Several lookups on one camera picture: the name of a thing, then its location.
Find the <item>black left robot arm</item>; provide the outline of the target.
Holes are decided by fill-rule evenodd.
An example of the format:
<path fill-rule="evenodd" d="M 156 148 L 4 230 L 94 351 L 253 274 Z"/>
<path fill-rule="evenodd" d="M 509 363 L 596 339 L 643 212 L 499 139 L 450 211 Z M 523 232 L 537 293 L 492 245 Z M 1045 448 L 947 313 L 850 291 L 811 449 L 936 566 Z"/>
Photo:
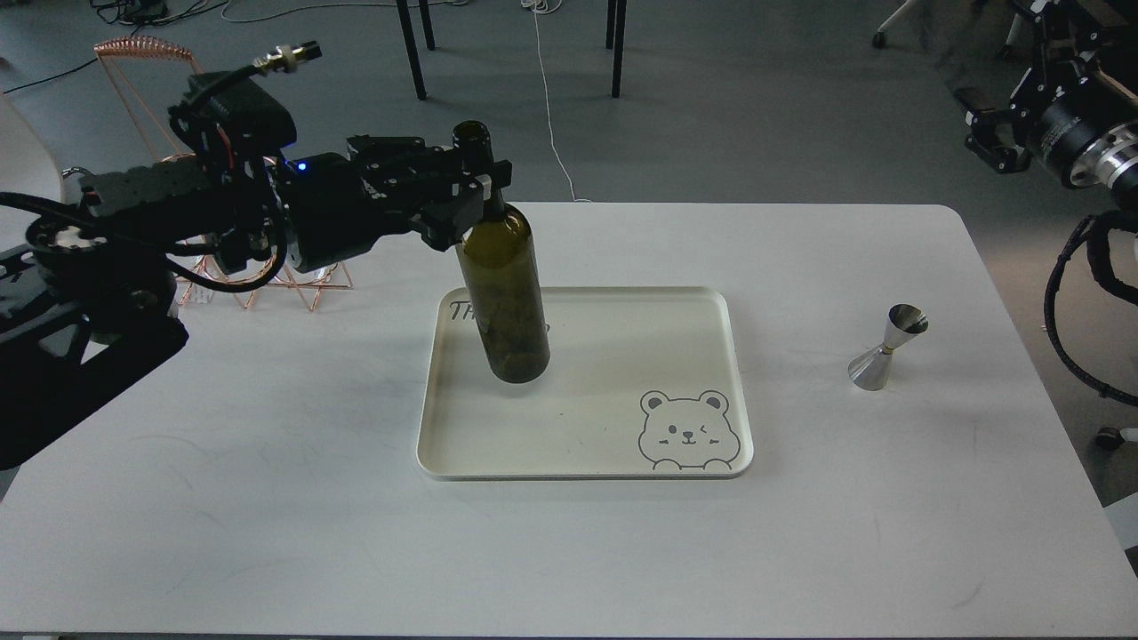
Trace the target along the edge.
<path fill-rule="evenodd" d="M 81 179 L 74 204 L 3 192 L 34 214 L 3 252 L 3 469 L 38 456 L 174 356 L 188 340 L 176 278 L 244 294 L 282 268 L 331 266 L 382 236 L 448 251 L 512 181 L 479 123 L 450 148 L 354 136 L 349 156 L 284 159 L 296 129 L 255 82 L 316 60 L 318 42 L 188 77 L 168 110 L 191 154 Z"/>

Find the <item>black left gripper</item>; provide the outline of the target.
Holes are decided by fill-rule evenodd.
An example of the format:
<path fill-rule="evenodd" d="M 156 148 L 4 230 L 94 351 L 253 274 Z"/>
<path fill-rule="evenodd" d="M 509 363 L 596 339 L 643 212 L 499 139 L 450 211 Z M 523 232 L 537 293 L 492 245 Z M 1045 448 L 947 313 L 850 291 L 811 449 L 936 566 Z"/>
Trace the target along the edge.
<path fill-rule="evenodd" d="M 415 232 L 432 251 L 448 251 L 481 220 L 481 192 L 461 189 L 485 177 L 490 191 L 501 191 L 513 178 L 509 159 L 478 159 L 420 137 L 352 136 L 347 149 L 365 194 L 366 231 Z"/>

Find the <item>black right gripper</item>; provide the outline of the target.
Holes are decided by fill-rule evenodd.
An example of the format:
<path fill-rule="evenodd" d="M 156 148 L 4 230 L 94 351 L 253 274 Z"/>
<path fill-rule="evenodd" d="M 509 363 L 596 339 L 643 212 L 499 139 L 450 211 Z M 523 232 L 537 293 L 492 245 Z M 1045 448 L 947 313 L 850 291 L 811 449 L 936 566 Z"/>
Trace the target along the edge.
<path fill-rule="evenodd" d="M 956 89 L 956 101 L 970 128 L 965 146 L 995 172 L 1024 172 L 1032 159 L 1048 162 L 1040 141 L 1031 137 L 1040 133 L 1042 113 L 1050 106 L 1049 85 L 1021 85 L 1004 108 L 975 87 Z"/>

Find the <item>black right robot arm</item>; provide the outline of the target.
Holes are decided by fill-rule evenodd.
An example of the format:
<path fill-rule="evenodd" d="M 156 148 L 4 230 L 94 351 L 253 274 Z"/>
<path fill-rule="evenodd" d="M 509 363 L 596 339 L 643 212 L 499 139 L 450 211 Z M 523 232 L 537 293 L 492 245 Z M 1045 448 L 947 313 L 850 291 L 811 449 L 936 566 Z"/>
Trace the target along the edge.
<path fill-rule="evenodd" d="M 1030 64 L 1006 106 L 956 92 L 965 146 L 1008 174 L 1040 162 L 1070 189 L 1100 184 L 1135 210 L 1133 1 L 1014 1 Z"/>

